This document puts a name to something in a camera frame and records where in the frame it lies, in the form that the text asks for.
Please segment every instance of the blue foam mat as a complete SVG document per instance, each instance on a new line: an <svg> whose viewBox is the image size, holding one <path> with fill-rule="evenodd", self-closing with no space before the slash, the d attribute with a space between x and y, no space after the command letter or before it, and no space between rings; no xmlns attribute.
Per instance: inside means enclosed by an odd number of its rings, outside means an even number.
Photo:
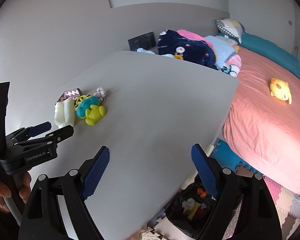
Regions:
<svg viewBox="0 0 300 240"><path fill-rule="evenodd" d="M235 154L225 141L220 140L218 142L217 146L215 147L215 152L212 152L210 157L215 158L222 168L229 168L236 172L235 169L240 165L240 163L242 163L243 166L247 166L248 169L254 173L260 173L263 175L260 171L256 170L249 163Z"/></svg>

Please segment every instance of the orange toy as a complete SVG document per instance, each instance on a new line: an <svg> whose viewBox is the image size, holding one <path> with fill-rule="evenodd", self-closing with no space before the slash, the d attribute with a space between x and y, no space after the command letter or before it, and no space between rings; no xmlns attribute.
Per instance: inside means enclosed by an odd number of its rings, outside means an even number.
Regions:
<svg viewBox="0 0 300 240"><path fill-rule="evenodd" d="M202 188L197 189L197 194L200 195L200 197L202 197L202 198L207 196L207 192L204 191Z"/></svg>

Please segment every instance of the mattress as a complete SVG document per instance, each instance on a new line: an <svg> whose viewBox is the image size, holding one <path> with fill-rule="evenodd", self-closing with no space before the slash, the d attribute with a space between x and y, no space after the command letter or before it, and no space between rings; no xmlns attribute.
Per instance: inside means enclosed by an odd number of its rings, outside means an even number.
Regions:
<svg viewBox="0 0 300 240"><path fill-rule="evenodd" d="M300 194L300 80L242 48L238 89L223 127L230 148L272 180ZM289 83L292 104L270 95L271 78Z"/></svg>

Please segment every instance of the gray tabletop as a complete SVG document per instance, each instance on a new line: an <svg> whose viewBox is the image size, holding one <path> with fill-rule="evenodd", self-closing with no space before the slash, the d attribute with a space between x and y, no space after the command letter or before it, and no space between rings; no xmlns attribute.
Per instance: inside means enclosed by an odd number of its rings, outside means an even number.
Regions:
<svg viewBox="0 0 300 240"><path fill-rule="evenodd" d="M190 62L117 52L33 107L23 126L50 121L57 129L54 104L64 91L107 91L106 116L95 126L77 118L73 137L58 146L58 158L31 175L34 181L42 173L63 176L107 146L110 163L85 204L105 240L125 239L178 191L194 168L192 145L206 149L216 139L237 85L236 78Z"/></svg>

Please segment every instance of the black electronic device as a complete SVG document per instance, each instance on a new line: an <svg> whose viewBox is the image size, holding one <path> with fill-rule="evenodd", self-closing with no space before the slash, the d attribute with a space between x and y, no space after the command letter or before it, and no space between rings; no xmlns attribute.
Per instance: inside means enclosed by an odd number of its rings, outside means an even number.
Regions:
<svg viewBox="0 0 300 240"><path fill-rule="evenodd" d="M35 127L20 128L6 136L5 116L8 104L9 82L0 83L0 181L11 190L5 202L20 225L25 204L19 196L22 176L30 168L57 157L57 144L71 137L73 127L66 126L43 138L28 140L51 129L45 122Z"/></svg>
<svg viewBox="0 0 300 240"><path fill-rule="evenodd" d="M155 47L156 45L153 32L146 33L138 37L132 38L128 40L128 43L131 51L137 51L137 49L140 48L150 49Z"/></svg>

